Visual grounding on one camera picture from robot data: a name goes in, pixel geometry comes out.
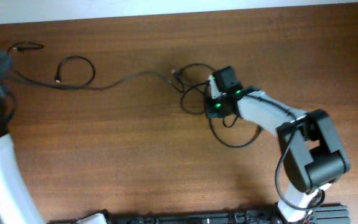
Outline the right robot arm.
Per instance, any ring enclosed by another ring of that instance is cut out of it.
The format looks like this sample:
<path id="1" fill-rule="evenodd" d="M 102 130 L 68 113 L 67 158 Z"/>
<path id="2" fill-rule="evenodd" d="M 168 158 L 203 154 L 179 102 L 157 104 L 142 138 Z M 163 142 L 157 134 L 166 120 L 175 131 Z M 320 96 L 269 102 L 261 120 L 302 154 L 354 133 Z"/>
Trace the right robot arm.
<path id="1" fill-rule="evenodd" d="M 327 189 L 351 168 L 327 112 L 292 108 L 258 88 L 244 88 L 232 67 L 211 73 L 206 87 L 209 120 L 234 115 L 278 139 L 274 182 L 280 199 L 271 210 L 246 211 L 246 223 L 350 223 L 345 205 L 324 204 Z"/>

